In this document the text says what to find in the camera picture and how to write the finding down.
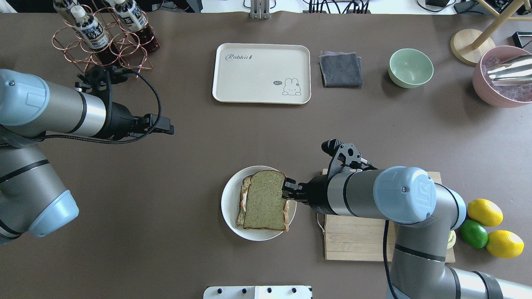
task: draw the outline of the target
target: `brown table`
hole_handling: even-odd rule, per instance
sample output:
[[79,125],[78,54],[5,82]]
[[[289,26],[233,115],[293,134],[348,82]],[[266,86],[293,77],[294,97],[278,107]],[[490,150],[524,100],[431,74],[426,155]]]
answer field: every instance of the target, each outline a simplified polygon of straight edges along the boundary
[[[213,285],[312,285],[314,298],[384,298],[380,262],[326,261],[315,214],[298,204],[290,232],[267,242],[235,235],[220,212],[227,180],[268,165],[298,181],[326,167],[322,141],[353,142],[378,167],[439,171],[466,202],[489,198],[504,211],[497,229],[527,246],[504,260],[460,240],[456,264],[530,284],[532,105],[492,107],[475,94],[473,68],[451,53],[451,36],[484,30],[485,16],[245,13],[149,15],[162,48],[144,72],[163,99],[176,134],[121,146],[53,139],[42,149],[80,208],[57,232],[24,234],[0,248],[1,298],[201,298]],[[508,22],[493,36],[509,44],[528,23]],[[0,68],[72,86],[77,69],[51,46],[55,14],[0,14]],[[311,53],[312,98],[302,106],[223,104],[211,95],[218,45],[299,44]],[[395,86],[391,54],[412,47],[435,66],[426,85]],[[321,51],[355,51],[362,88],[323,88]],[[114,88],[133,114],[155,113],[140,80]]]

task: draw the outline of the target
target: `white plate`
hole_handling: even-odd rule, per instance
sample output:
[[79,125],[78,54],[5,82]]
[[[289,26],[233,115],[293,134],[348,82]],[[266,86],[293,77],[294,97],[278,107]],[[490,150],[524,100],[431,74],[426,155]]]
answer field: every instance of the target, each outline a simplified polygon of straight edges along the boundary
[[[251,241],[266,241],[282,234],[282,231],[267,229],[243,229],[236,226],[238,216],[238,204],[240,202],[240,188],[242,180],[250,175],[254,175],[261,170],[276,170],[268,166],[250,166],[238,171],[226,184],[222,193],[222,215],[227,225],[237,235]],[[296,202],[288,201],[288,223],[290,224],[296,214]]]
[[222,44],[216,51],[212,96],[229,103],[305,104],[310,99],[309,49]]

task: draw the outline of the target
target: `round wooden disc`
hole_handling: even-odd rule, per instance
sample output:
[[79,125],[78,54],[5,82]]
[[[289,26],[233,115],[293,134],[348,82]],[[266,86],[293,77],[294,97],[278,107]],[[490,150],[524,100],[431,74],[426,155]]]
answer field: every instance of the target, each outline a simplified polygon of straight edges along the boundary
[[495,47],[491,38],[483,42],[480,47],[473,49],[471,44],[482,34],[482,31],[476,29],[463,29],[451,37],[451,51],[463,63],[475,66],[480,58],[489,49]]

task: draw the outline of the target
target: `white bracket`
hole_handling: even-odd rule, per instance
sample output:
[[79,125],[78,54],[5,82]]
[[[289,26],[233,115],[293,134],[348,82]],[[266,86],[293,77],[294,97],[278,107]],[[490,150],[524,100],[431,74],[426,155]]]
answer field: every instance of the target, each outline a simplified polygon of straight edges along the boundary
[[269,19],[270,18],[270,0],[251,0],[252,19]]
[[208,287],[203,299],[312,299],[311,286]]

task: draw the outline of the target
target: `light blue joint cap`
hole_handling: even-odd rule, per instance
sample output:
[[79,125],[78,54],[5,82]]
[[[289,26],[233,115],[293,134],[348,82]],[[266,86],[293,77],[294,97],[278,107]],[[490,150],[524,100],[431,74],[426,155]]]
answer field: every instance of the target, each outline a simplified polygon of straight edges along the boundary
[[454,196],[454,199],[456,200],[456,205],[458,206],[458,219],[456,220],[456,224],[451,228],[451,230],[455,230],[459,228],[464,220],[466,220],[467,215],[467,208],[466,203],[464,202],[464,199],[460,194],[456,193],[454,190],[449,189],[451,191],[451,194]]
[[[397,299],[410,299],[410,297],[406,296],[405,294],[403,294],[402,291],[400,291],[398,288],[392,286],[394,288],[394,291],[395,291],[395,295],[397,295]],[[386,299],[394,299],[393,295],[392,295],[392,292],[390,291],[390,287],[386,287]]]
[[436,208],[436,187],[425,170],[394,166],[381,172],[373,185],[381,213],[398,223],[427,219]]
[[69,223],[79,214],[78,206],[70,191],[61,193],[31,224],[28,231],[38,238],[42,238],[63,225]]
[[41,115],[49,100],[50,89],[43,79],[0,69],[0,124],[26,124]]

